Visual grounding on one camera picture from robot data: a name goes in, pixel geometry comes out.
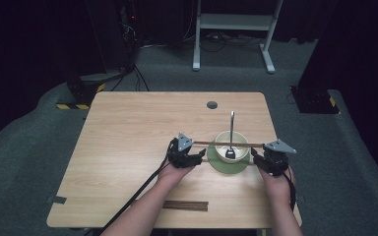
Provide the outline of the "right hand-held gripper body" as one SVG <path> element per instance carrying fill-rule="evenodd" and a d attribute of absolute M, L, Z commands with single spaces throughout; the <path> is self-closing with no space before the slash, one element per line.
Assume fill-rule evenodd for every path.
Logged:
<path fill-rule="evenodd" d="M 289 153 L 296 154 L 296 149 L 282 140 L 264 144 L 263 150 L 264 170 L 273 176 L 280 176 L 288 169 Z"/>

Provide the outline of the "green round saucer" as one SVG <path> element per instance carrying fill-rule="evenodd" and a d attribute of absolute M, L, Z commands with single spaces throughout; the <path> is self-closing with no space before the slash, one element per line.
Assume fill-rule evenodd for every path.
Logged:
<path fill-rule="evenodd" d="M 238 162 L 227 163 L 221 160 L 219 153 L 214 147 L 209 146 L 207 148 L 207 158 L 216 171 L 223 174 L 238 174 L 249 165 L 250 153 L 247 153 L 247 155 Z"/>

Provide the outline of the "person's right hand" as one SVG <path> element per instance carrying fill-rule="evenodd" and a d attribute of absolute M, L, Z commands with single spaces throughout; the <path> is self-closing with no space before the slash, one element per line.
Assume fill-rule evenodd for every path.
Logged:
<path fill-rule="evenodd" d="M 260 169 L 267 195 L 272 203 L 289 203 L 290 202 L 290 186 L 289 183 L 295 183 L 295 177 L 289 167 L 284 175 L 272 176 L 266 171 Z"/>

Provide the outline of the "grey tape piece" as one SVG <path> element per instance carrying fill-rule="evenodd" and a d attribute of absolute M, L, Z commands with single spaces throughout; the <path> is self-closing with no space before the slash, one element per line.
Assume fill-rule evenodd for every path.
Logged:
<path fill-rule="evenodd" d="M 50 204 L 61 204 L 64 205 L 67 201 L 67 198 L 65 197 L 59 197 L 59 196 L 50 196 L 47 199 L 47 202 Z"/>

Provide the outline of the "metal spoon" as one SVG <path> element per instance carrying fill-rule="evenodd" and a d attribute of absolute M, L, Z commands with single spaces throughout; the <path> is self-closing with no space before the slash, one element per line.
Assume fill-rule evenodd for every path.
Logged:
<path fill-rule="evenodd" d="M 230 129 L 229 129 L 229 145 L 225 153 L 225 157 L 229 159 L 235 159 L 235 152 L 232 147 L 233 141 L 233 128 L 234 128 L 234 112 L 230 112 Z"/>

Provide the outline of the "black stand base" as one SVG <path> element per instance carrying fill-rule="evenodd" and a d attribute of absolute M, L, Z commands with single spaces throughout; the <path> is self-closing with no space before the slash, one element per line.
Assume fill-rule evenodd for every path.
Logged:
<path fill-rule="evenodd" d="M 335 100 L 325 91 L 313 91 L 299 87 L 291 87 L 295 104 L 300 113 L 339 114 Z"/>

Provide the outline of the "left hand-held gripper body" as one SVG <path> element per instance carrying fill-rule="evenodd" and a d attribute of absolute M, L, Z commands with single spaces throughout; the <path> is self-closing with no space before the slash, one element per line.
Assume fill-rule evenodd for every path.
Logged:
<path fill-rule="evenodd" d="M 189 167 L 187 160 L 194 157 L 189 151 L 193 146 L 193 141 L 186 137 L 183 133 L 179 133 L 170 143 L 166 151 L 166 159 L 176 168 Z"/>

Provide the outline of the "black stand with striped base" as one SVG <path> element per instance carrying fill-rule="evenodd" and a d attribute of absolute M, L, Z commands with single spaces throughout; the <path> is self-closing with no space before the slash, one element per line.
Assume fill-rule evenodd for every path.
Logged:
<path fill-rule="evenodd" d="M 92 74 L 68 79 L 56 106 L 63 110 L 89 109 L 95 95 L 105 87 L 106 81 L 102 77 L 103 74 Z"/>

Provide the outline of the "person's left hand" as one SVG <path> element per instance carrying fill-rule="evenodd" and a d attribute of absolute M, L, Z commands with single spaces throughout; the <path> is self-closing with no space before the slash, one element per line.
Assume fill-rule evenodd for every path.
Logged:
<path fill-rule="evenodd" d="M 170 192 L 193 169 L 194 167 L 176 168 L 173 164 L 167 162 L 157 176 L 156 186 L 160 186 L 163 190 Z"/>

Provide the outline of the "white metal stand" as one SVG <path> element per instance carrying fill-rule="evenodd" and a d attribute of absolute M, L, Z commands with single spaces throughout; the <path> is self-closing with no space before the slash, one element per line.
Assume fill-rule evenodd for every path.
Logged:
<path fill-rule="evenodd" d="M 234 14 L 207 14 L 201 10 L 202 0 L 197 0 L 195 44 L 193 51 L 192 69 L 199 71 L 201 68 L 201 30 L 254 30 L 265 31 L 265 42 L 259 45 L 267 72 L 273 74 L 276 71 L 272 61 L 269 47 L 273 39 L 280 11 L 284 0 L 277 0 L 272 15 L 234 15 Z"/>

